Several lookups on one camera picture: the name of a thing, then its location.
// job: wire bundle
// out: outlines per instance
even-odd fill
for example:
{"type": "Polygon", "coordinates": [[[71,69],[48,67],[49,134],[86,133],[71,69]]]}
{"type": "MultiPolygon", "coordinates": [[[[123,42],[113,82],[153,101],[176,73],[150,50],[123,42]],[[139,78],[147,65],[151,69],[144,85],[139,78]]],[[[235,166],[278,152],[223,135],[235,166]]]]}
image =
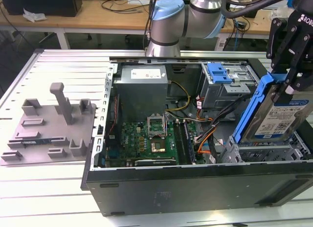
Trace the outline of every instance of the wire bundle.
{"type": "Polygon", "coordinates": [[[143,38],[142,38],[143,50],[145,50],[145,47],[146,47],[145,46],[145,38],[146,38],[148,26],[149,26],[149,32],[151,31],[151,25],[152,25],[152,20],[153,20],[153,12],[155,10],[156,2],[157,2],[157,0],[150,0],[150,3],[149,3],[149,16],[148,16],[148,19],[147,19],[147,22],[146,22],[145,31],[144,31],[143,38]]]}
{"type": "Polygon", "coordinates": [[[145,9],[145,6],[148,6],[148,4],[142,4],[142,2],[140,0],[127,0],[124,3],[117,3],[116,2],[117,0],[104,0],[103,2],[102,2],[102,0],[99,0],[99,1],[100,1],[100,4],[101,4],[102,8],[104,8],[105,10],[114,12],[114,13],[122,13],[122,14],[141,13],[142,11],[137,10],[138,8],[143,8],[146,12],[148,12],[145,9]],[[126,4],[126,3],[130,2],[130,1],[138,1],[141,5],[133,7],[133,8],[126,8],[126,9],[112,9],[112,6],[114,4],[123,5],[123,4],[126,4]],[[105,4],[108,3],[108,2],[112,2],[110,7],[106,7],[105,6],[105,4]]]}
{"type": "Polygon", "coordinates": [[[200,146],[198,148],[198,153],[207,153],[207,151],[202,151],[202,147],[203,144],[209,139],[211,140],[211,147],[214,146],[213,144],[213,133],[216,131],[216,127],[217,125],[220,123],[220,120],[223,119],[226,115],[228,115],[229,113],[233,112],[237,106],[252,97],[252,94],[247,94],[244,96],[241,96],[239,98],[237,98],[235,101],[233,101],[232,103],[230,103],[228,106],[224,107],[217,115],[216,117],[211,121],[210,123],[210,128],[208,131],[206,131],[205,133],[203,133],[202,135],[200,135],[196,140],[195,143],[199,144],[200,146]]]}
{"type": "Polygon", "coordinates": [[[242,18],[247,21],[248,28],[246,28],[246,27],[245,27],[244,29],[239,28],[237,20],[236,20],[236,19],[233,19],[234,28],[233,28],[233,31],[231,32],[231,35],[229,36],[229,38],[227,39],[227,41],[226,41],[226,43],[225,43],[225,46],[224,46],[223,51],[225,50],[225,48],[226,48],[227,45],[229,44],[229,41],[230,41],[230,39],[232,38],[232,36],[233,36],[233,34],[235,33],[235,31],[236,31],[236,33],[235,33],[235,38],[236,38],[236,40],[235,40],[235,45],[234,45],[234,48],[233,48],[234,51],[235,51],[237,48],[239,48],[240,43],[241,43],[241,42],[240,42],[240,43],[238,44],[238,46],[237,46],[237,40],[238,40],[237,34],[238,34],[238,31],[241,32],[241,39],[242,39],[242,38],[244,37],[244,34],[250,29],[251,24],[250,24],[249,20],[248,20],[247,18],[245,18],[245,17],[242,17],[242,18]]]}

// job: orange wire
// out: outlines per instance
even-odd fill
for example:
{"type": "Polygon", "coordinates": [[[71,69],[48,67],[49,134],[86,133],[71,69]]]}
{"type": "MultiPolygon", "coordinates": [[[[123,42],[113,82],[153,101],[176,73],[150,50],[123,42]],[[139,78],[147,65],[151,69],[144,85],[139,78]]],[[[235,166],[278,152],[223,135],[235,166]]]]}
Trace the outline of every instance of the orange wire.
{"type": "Polygon", "coordinates": [[[215,132],[216,128],[213,129],[213,131],[211,131],[206,137],[205,139],[201,142],[200,146],[199,146],[199,149],[198,149],[198,154],[199,153],[208,153],[210,154],[211,152],[210,151],[202,151],[202,146],[203,144],[205,143],[205,141],[215,132]]]}
{"type": "MultiPolygon", "coordinates": [[[[204,100],[204,97],[200,98],[200,99],[197,100],[197,101],[202,101],[202,100],[204,100]]],[[[197,111],[197,120],[205,121],[205,118],[201,118],[200,115],[199,115],[199,113],[200,113],[200,110],[197,111]]]]}

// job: table leg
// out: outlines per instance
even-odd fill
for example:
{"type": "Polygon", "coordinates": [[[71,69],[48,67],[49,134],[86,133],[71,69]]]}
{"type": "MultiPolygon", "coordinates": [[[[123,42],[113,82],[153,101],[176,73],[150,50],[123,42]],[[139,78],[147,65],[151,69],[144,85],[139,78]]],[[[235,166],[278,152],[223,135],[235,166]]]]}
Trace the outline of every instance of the table leg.
{"type": "Polygon", "coordinates": [[[96,34],[98,45],[102,45],[101,34],[96,34]]]}
{"type": "Polygon", "coordinates": [[[57,31],[56,33],[58,36],[58,40],[59,40],[61,49],[70,49],[66,34],[62,31],[57,31]]]}
{"type": "Polygon", "coordinates": [[[228,38],[228,34],[220,33],[218,35],[214,50],[215,51],[223,51],[227,38],[228,38]]]}

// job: robotic arm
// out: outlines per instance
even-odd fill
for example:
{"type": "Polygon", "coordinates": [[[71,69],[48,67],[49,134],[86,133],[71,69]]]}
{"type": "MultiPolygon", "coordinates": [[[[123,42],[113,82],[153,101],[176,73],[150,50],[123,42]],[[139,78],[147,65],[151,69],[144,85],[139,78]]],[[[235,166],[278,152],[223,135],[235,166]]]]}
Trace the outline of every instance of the robotic arm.
{"type": "Polygon", "coordinates": [[[158,0],[152,15],[151,40],[146,55],[180,56],[180,37],[214,38],[222,28],[225,17],[240,17],[279,1],[254,0],[242,3],[231,0],[190,0],[190,5],[184,5],[182,0],[158,0]],[[230,12],[226,8],[227,3],[247,7],[230,12]]]}
{"type": "MultiPolygon", "coordinates": [[[[231,12],[226,4],[238,2],[191,0],[189,6],[184,6],[181,0],[159,0],[147,56],[179,56],[180,37],[215,37],[225,17],[240,17],[279,1],[246,2],[245,8],[231,12]]],[[[272,21],[267,51],[271,69],[260,80],[230,138],[234,143],[287,140],[312,112],[312,4],[313,0],[293,0],[295,11],[288,21],[278,18],[272,21]]]]}

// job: white table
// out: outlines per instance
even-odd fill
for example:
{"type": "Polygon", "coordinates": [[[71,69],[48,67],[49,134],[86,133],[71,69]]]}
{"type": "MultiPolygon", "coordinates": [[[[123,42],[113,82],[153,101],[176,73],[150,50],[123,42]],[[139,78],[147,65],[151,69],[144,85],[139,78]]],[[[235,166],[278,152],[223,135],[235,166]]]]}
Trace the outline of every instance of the white table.
{"type": "MultiPolygon", "coordinates": [[[[33,54],[0,100],[0,150],[6,148],[22,114],[24,99],[36,97],[41,104],[55,104],[48,89],[53,81],[63,82],[71,103],[101,99],[108,56],[143,56],[142,51],[46,50],[33,54]]],[[[184,51],[192,57],[258,58],[265,67],[265,53],[184,51]]],[[[105,218],[89,191],[81,191],[84,162],[46,163],[0,167],[0,226],[249,226],[311,227],[313,188],[282,207],[229,209],[105,218]]]]}

